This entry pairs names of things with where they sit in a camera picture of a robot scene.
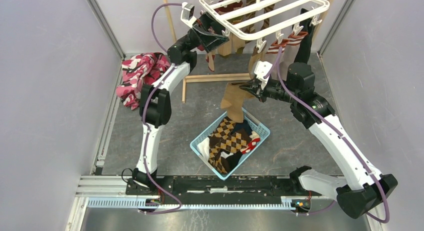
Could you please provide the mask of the red santa sock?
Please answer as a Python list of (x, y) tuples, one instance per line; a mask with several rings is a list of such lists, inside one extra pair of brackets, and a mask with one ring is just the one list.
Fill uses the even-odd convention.
[(260, 135), (256, 133), (255, 131), (252, 131), (249, 137), (251, 138), (251, 141), (247, 144), (247, 146), (244, 149), (240, 150), (242, 154), (247, 154), (253, 151), (256, 148), (257, 144), (261, 141)]

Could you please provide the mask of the brown striped sock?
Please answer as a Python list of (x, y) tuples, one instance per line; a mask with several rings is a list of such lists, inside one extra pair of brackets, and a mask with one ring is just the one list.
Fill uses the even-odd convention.
[[(256, 0), (247, 0), (246, 1), (247, 6), (250, 6), (250, 5), (255, 4), (255, 3), (256, 3)], [(267, 7), (265, 7), (263, 9), (263, 13), (266, 14), (266, 13), (273, 11), (274, 7), (275, 7), (275, 4), (271, 4)], [(253, 12), (245, 15), (245, 20), (250, 20), (250, 19), (255, 18), (255, 17), (256, 17), (256, 11), (253, 11)], [(269, 27), (270, 27), (270, 18), (265, 18), (263, 20), (263, 24), (262, 24), (262, 27), (261, 27), (260, 30), (264, 30), (264, 29), (267, 29)], [(248, 34), (254, 33), (255, 32), (255, 25), (250, 24), (250, 25), (246, 26), (244, 31)]]

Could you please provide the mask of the red purple striped sock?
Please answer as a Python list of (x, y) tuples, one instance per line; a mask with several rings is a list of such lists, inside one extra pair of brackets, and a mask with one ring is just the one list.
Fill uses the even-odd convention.
[(207, 66), (211, 72), (215, 71), (215, 56), (216, 56), (216, 50), (212, 50), (210, 52), (207, 52), (205, 55), (205, 60), (207, 62)]

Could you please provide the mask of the navy blue sock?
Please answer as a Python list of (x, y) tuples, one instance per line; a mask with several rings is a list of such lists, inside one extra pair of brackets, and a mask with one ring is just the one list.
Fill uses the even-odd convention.
[(241, 130), (244, 130), (249, 136), (252, 134), (253, 130), (246, 119), (244, 119), (243, 122), (236, 123), (231, 133), (232, 134), (237, 133), (237, 132), (240, 132)]

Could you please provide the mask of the light blue laundry basket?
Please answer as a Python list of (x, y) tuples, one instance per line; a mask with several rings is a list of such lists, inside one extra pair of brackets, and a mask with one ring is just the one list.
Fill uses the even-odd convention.
[(208, 162), (205, 162), (204, 160), (202, 160), (201, 154), (199, 153), (198, 149), (197, 149), (197, 145), (204, 140), (206, 137), (209, 137), (209, 135), (212, 134), (212, 132), (217, 128), (218, 124), (220, 123), (220, 121), (224, 118), (227, 117), (227, 112), (224, 112), (223, 114), (221, 114), (216, 120), (214, 120), (205, 130), (203, 130), (195, 139), (193, 139), (190, 143), (190, 148), (194, 151), (194, 153), (201, 159), (201, 161), (221, 180), (226, 180), (227, 178), (229, 178), (234, 172), (235, 170), (237, 170), (237, 168), (239, 168), (247, 159), (248, 157), (254, 153), (255, 150), (257, 150), (257, 148), (268, 138), (268, 136), (270, 135), (270, 130), (264, 125), (262, 124), (260, 121), (258, 121), (254, 116), (252, 116), (249, 112), (247, 112), (244, 108), (242, 109), (243, 114), (244, 114), (244, 120), (247, 120), (251, 129), (256, 132), (257, 134), (259, 134), (260, 136), (260, 142), (257, 144), (257, 146), (255, 147), (254, 150), (250, 151), (247, 154), (244, 154), (241, 157), (241, 160), (239, 162), (239, 164), (235, 167), (235, 169), (233, 169), (233, 171), (231, 171), (229, 174), (227, 175), (221, 175), (220, 173), (217, 172), (217, 170), (215, 170)]

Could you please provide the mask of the beige pink sock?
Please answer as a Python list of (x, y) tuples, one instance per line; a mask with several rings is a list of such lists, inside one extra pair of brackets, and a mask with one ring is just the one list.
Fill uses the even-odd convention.
[(288, 43), (285, 46), (279, 64), (279, 74), (282, 80), (285, 81), (287, 79), (289, 65), (294, 62), (298, 54), (300, 44), (307, 35), (307, 31), (300, 31), (298, 34), (292, 33), (288, 36)]

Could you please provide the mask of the white cloth in basket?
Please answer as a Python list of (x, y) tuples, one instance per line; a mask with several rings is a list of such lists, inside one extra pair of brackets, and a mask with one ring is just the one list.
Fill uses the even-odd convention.
[(200, 153), (202, 160), (208, 162), (210, 158), (210, 138), (206, 137), (198, 145), (197, 150)]

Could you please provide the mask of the brown yellow checked sock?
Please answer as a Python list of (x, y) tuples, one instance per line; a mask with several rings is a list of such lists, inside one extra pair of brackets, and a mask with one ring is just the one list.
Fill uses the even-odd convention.
[(210, 139), (208, 163), (223, 176), (236, 168), (245, 155), (241, 150), (251, 141), (244, 130), (232, 133), (235, 124), (236, 122), (226, 116), (208, 136)]

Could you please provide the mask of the black sock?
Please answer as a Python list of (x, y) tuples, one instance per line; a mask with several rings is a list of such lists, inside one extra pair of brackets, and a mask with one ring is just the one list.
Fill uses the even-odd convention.
[(296, 53), (294, 63), (305, 63), (307, 64), (311, 55), (312, 40), (315, 32), (315, 26), (312, 24), (312, 18), (305, 19), (300, 22), (300, 26), (303, 26), (302, 32), (307, 32), (307, 35), (300, 42), (299, 49)]

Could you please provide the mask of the tan ribbed sock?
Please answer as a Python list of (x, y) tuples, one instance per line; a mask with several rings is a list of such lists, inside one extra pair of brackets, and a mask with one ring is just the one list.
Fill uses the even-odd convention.
[(255, 46), (252, 55), (250, 57), (249, 63), (248, 63), (248, 73), (250, 78), (253, 78), (255, 76), (255, 67), (257, 65), (258, 61), (261, 61), (263, 59), (263, 56), (266, 53), (266, 48), (264, 47), (261, 51)]
[(248, 91), (240, 89), (240, 86), (243, 84), (246, 83), (228, 82), (220, 103), (220, 108), (226, 110), (227, 116), (235, 123), (242, 123), (244, 121), (244, 113), (242, 110), (244, 101), (255, 97)]

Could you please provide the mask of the pink camouflage cloth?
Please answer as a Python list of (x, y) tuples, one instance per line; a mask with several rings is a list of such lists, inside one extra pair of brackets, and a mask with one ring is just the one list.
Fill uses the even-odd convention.
[(122, 82), (115, 89), (123, 105), (131, 110), (139, 107), (143, 85), (157, 81), (171, 66), (161, 52), (134, 55), (121, 63)]

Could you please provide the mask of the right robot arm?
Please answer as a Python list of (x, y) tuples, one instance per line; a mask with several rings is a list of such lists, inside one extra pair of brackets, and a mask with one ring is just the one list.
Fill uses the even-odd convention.
[(240, 89), (261, 102), (270, 98), (289, 103), (293, 116), (321, 142), (343, 174), (343, 178), (336, 178), (302, 166), (290, 173), (289, 190), (295, 195), (306, 191), (324, 195), (353, 219), (370, 215), (372, 209), (383, 205), (382, 222), (387, 223), (387, 199), (398, 181), (392, 174), (383, 174), (355, 145), (333, 107), (316, 93), (311, 66), (302, 62), (290, 64), (286, 79), (266, 77), (267, 66), (266, 62), (258, 64), (254, 78), (241, 84)]

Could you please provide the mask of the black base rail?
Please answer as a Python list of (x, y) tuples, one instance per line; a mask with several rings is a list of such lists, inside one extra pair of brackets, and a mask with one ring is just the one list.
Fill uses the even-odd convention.
[(156, 178), (162, 187), (143, 186), (132, 178), (124, 179), (126, 195), (149, 200), (159, 197), (162, 205), (277, 205), (282, 197), (303, 199), (319, 197), (320, 193), (301, 188), (288, 176), (233, 175), (222, 180), (208, 175), (165, 175)]

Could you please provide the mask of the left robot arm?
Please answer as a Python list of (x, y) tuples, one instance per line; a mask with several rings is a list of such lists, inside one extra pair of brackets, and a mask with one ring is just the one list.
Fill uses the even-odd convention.
[(170, 67), (153, 84), (141, 89), (140, 116), (143, 137), (140, 157), (132, 171), (132, 180), (145, 195), (157, 189), (157, 157), (159, 142), (165, 125), (172, 115), (171, 94), (175, 87), (195, 68), (198, 54), (196, 48), (209, 53), (227, 41), (226, 28), (209, 12), (192, 18), (187, 34), (167, 49)]

